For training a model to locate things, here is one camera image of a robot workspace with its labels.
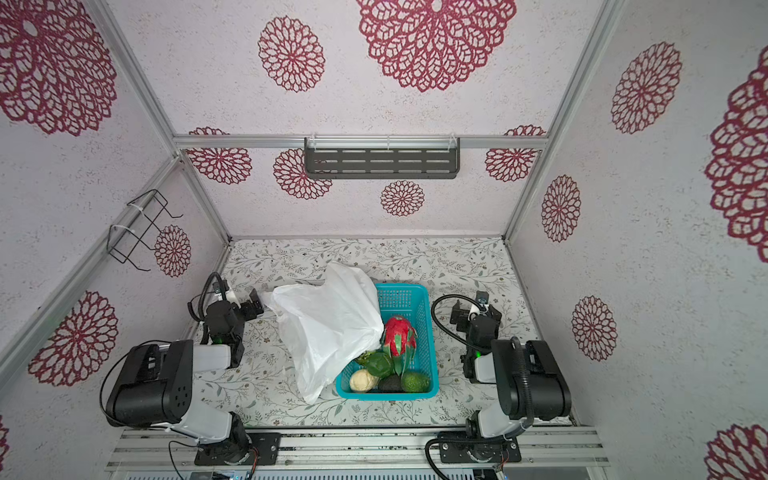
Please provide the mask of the red dragon fruit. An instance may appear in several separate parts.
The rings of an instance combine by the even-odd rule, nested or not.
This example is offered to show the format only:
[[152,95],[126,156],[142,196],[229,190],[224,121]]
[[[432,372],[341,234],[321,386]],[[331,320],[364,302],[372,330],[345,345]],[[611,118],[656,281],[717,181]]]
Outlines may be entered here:
[[382,349],[393,358],[412,356],[417,348],[417,332],[411,322],[395,315],[384,325]]

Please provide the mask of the white plastic bag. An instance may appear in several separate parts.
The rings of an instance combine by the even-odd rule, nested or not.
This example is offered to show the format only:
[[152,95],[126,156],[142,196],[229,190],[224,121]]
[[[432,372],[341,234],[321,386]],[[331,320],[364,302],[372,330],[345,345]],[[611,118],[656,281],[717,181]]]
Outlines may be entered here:
[[331,262],[320,285],[279,286],[264,296],[293,360],[300,396],[315,403],[359,355],[379,348],[384,325],[378,292],[361,269]]

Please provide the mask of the green avocado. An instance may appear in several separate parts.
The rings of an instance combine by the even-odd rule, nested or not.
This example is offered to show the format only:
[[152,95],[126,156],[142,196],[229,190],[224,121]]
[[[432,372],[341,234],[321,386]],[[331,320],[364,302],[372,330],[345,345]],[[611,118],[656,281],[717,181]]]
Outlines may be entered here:
[[427,393],[431,390],[431,380],[421,372],[409,370],[401,375],[401,389],[405,393]]

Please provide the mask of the green leafy fruit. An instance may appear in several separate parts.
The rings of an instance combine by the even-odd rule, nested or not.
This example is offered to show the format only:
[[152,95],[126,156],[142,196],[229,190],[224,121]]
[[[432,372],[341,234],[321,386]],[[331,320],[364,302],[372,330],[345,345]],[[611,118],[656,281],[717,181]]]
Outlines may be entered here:
[[395,373],[393,358],[387,352],[365,352],[357,357],[355,362],[379,379],[384,379]]

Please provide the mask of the dark brown avocado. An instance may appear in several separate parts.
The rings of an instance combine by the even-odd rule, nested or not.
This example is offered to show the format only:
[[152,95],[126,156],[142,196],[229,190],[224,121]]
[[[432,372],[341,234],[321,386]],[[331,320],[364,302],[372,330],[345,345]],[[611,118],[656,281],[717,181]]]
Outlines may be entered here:
[[378,382],[379,393],[403,393],[401,377],[397,374],[389,375]]

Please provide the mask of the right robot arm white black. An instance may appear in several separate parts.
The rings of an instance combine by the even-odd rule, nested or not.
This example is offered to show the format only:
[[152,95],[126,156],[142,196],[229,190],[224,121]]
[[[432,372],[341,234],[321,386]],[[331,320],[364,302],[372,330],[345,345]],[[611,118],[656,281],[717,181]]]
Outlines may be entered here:
[[571,394],[549,345],[542,340],[499,337],[501,313],[485,300],[464,308],[456,302],[450,324],[465,345],[460,356],[464,377],[496,387],[497,400],[466,421],[471,440],[509,441],[539,420],[570,414]]

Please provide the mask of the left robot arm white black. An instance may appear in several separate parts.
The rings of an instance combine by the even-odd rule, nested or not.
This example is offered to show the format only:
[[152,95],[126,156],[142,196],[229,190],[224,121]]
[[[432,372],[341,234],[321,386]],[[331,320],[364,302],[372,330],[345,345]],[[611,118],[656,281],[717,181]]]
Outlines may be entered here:
[[150,340],[131,348],[100,407],[112,426],[160,428],[192,439],[198,465],[254,466],[260,454],[242,418],[196,397],[193,377],[239,368],[245,325],[262,315],[264,306],[256,290],[244,301],[229,290],[216,295],[202,313],[191,303],[187,307],[202,325],[201,342]]

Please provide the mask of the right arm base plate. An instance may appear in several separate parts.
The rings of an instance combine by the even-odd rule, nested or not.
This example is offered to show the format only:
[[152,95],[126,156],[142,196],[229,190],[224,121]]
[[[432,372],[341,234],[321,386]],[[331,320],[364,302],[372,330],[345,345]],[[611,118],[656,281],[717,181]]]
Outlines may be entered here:
[[472,439],[464,432],[443,431],[437,440],[440,461],[445,464],[506,464],[522,460],[516,439]]

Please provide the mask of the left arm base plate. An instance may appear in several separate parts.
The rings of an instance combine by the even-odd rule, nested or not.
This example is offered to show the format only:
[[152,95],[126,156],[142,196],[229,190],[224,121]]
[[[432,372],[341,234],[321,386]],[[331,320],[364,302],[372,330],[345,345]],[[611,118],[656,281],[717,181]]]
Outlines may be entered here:
[[249,432],[246,447],[201,445],[194,465],[199,467],[274,466],[277,463],[282,435],[274,432]]

